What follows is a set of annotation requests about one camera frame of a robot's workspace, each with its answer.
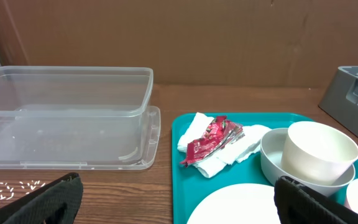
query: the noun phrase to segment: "snack wrapper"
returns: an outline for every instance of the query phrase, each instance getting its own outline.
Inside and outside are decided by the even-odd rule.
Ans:
[[[187,145],[186,159],[180,163],[187,167],[202,161],[214,152],[223,149],[225,145],[244,137],[242,125],[226,118],[227,116],[217,116],[212,120],[203,136]]]

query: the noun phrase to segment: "cardboard wall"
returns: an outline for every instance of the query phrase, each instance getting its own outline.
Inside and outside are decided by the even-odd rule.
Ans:
[[[0,0],[6,65],[150,67],[156,83],[325,87],[358,0]]]

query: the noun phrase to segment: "wooden table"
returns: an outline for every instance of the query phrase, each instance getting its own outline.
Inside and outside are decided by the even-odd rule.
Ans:
[[[151,105],[161,109],[162,130],[154,165],[143,171],[78,171],[84,184],[75,223],[172,223],[171,125],[192,112],[293,112],[340,129],[318,108],[324,91],[309,88],[154,85]],[[25,194],[19,181],[50,182],[67,170],[0,170],[0,182]],[[0,207],[10,201],[0,200]]]

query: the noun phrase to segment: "white paper napkin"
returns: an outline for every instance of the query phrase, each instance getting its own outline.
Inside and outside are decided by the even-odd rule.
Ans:
[[[193,122],[187,129],[186,133],[179,139],[178,150],[180,152],[187,151],[187,144],[195,139],[200,138],[205,132],[208,125],[214,118],[207,117],[205,114],[196,113]],[[245,136],[233,144],[228,144],[224,149],[214,152],[207,159],[193,164],[203,176],[211,178],[229,164],[234,161],[241,163],[251,154],[260,151],[260,139],[270,131],[270,128],[262,125],[244,126],[242,127]]]

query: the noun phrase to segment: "tray rim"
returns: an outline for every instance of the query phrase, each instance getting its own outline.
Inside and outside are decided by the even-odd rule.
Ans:
[[[177,146],[175,145],[175,142],[177,142],[179,139],[177,139],[176,136],[176,132],[174,131],[175,130],[175,127],[178,126],[178,123],[184,119],[185,117],[188,117],[188,116],[195,116],[196,113],[185,113],[185,114],[182,114],[178,117],[176,117],[173,122],[172,122],[172,126],[171,126],[171,130],[172,130],[172,139],[171,139],[171,145],[172,145],[172,156],[171,156],[171,164],[172,164],[172,215],[173,215],[173,223],[178,223],[178,212],[177,210],[175,209],[175,202],[178,201],[178,195],[175,194],[175,192],[177,192],[177,178],[176,177],[176,172],[175,170],[177,169],[174,169],[174,160],[173,160],[173,157],[174,157],[174,150],[177,150]],[[302,114],[297,114],[297,113],[291,113],[291,112],[261,112],[261,113],[258,113],[258,112],[251,112],[251,113],[248,113],[248,112],[229,112],[229,113],[225,113],[225,112],[207,112],[207,113],[203,113],[205,115],[210,115],[210,116],[216,116],[217,114],[221,114],[221,115],[229,115],[229,114],[287,114],[287,115],[290,115],[290,116],[297,116],[297,117],[302,117],[302,118],[306,118],[306,119],[309,119],[311,121],[314,121],[313,119],[307,117],[307,116],[304,116]]]

